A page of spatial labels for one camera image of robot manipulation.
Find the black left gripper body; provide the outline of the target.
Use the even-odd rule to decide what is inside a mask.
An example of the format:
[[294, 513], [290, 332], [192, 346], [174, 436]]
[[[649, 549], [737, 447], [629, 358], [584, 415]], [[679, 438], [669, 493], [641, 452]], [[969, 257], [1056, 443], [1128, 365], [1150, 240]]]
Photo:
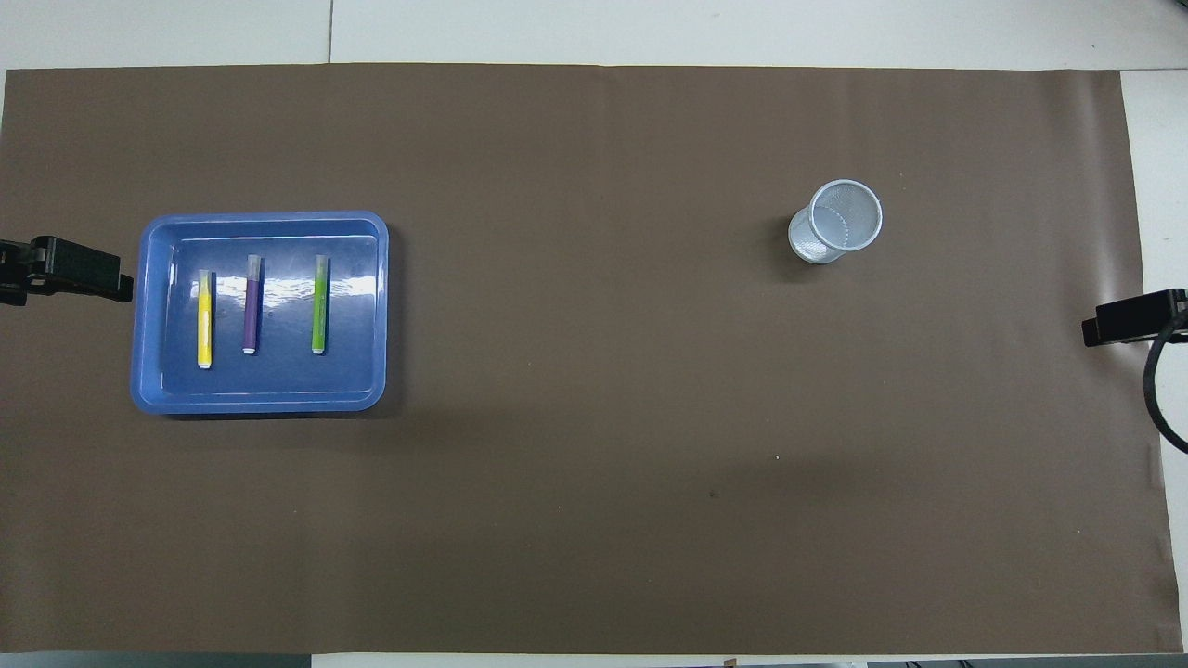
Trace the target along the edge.
[[1, 303], [13, 307], [27, 304], [27, 282], [32, 263], [29, 244], [1, 240]]

